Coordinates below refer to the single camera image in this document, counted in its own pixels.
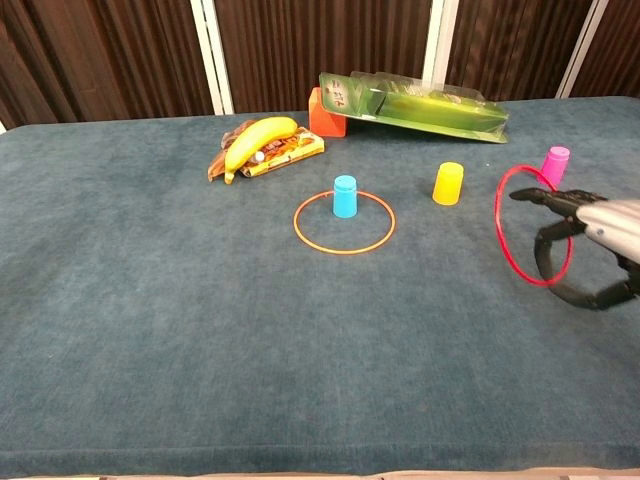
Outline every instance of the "green plastic packaging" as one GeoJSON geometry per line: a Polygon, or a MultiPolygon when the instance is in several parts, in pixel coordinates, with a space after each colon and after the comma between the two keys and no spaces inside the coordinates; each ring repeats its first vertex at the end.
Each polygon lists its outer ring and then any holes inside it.
{"type": "Polygon", "coordinates": [[[325,110],[346,117],[453,137],[507,143],[509,114],[480,92],[450,85],[425,85],[388,73],[320,74],[325,110]]]}

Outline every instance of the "plastic cup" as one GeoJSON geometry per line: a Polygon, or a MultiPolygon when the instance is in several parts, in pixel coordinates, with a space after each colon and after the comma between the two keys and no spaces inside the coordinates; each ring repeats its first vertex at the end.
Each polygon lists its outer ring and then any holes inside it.
{"type": "Polygon", "coordinates": [[[340,175],[333,182],[333,214],[351,218],[358,213],[358,189],[351,175],[340,175]]]}
{"type": "MultiPolygon", "coordinates": [[[[560,182],[562,182],[562,177],[569,164],[570,157],[571,151],[560,145],[551,147],[547,152],[547,156],[542,165],[542,173],[553,183],[554,187],[558,187],[560,182]]],[[[538,178],[538,182],[542,185],[547,185],[541,178],[538,178]]]]}
{"type": "Polygon", "coordinates": [[[459,163],[445,162],[438,168],[433,201],[440,205],[455,205],[460,198],[464,167],[459,163]]]}

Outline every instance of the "blue cup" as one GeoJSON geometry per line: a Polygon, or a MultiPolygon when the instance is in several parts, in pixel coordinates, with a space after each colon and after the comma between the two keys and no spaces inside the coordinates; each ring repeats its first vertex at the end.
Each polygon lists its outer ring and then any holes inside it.
{"type": "Polygon", "coordinates": [[[333,214],[351,218],[358,213],[358,189],[351,175],[340,175],[333,182],[333,214]]]}

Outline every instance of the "orange ring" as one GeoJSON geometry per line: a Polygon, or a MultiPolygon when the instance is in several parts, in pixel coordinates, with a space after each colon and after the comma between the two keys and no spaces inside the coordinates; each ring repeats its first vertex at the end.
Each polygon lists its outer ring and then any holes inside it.
{"type": "Polygon", "coordinates": [[[329,195],[333,195],[333,190],[320,192],[314,195],[313,197],[308,198],[307,200],[305,200],[300,204],[300,206],[296,210],[296,213],[293,214],[293,229],[295,230],[296,235],[298,235],[298,238],[300,240],[302,240],[304,243],[309,245],[314,250],[318,250],[319,252],[323,252],[323,253],[333,253],[334,255],[357,255],[359,253],[366,253],[366,252],[375,250],[376,248],[384,244],[387,240],[389,240],[389,238],[391,238],[391,235],[393,235],[393,231],[396,229],[396,214],[393,213],[393,210],[391,209],[389,204],[386,203],[384,200],[382,200],[380,197],[376,197],[372,193],[367,193],[367,192],[358,190],[358,195],[362,195],[363,197],[367,197],[367,198],[370,198],[371,200],[375,200],[380,205],[382,205],[384,209],[387,211],[387,213],[389,214],[389,218],[391,219],[391,227],[389,227],[389,231],[385,234],[385,236],[382,237],[380,240],[378,240],[376,243],[369,245],[368,247],[356,248],[354,250],[336,250],[335,248],[323,247],[322,245],[313,243],[311,240],[305,237],[303,233],[300,231],[300,227],[298,226],[298,217],[300,216],[300,212],[302,212],[302,210],[307,205],[309,205],[312,202],[315,202],[319,198],[328,197],[329,195]]]}

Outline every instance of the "orange block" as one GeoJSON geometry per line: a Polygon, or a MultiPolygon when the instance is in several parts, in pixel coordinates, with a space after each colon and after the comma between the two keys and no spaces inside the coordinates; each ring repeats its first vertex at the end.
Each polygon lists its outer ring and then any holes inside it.
{"type": "Polygon", "coordinates": [[[324,109],[320,87],[311,90],[309,97],[309,130],[321,137],[344,137],[347,134],[347,117],[324,109]]]}

